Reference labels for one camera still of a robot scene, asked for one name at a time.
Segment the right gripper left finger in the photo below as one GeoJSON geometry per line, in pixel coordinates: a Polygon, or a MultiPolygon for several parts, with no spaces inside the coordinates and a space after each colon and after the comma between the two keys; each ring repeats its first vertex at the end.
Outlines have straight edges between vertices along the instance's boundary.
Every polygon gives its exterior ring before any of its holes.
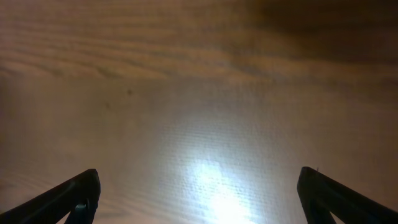
{"type": "Polygon", "coordinates": [[[101,193],[96,169],[88,169],[35,198],[1,214],[1,223],[92,224],[101,193]]]}

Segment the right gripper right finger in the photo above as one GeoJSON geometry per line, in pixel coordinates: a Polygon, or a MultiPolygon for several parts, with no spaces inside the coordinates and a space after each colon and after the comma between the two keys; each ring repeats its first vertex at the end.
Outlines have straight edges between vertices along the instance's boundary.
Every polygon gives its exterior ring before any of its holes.
{"type": "Polygon", "coordinates": [[[297,192],[310,224],[397,223],[397,212],[387,208],[311,167],[303,167],[297,192]]]}

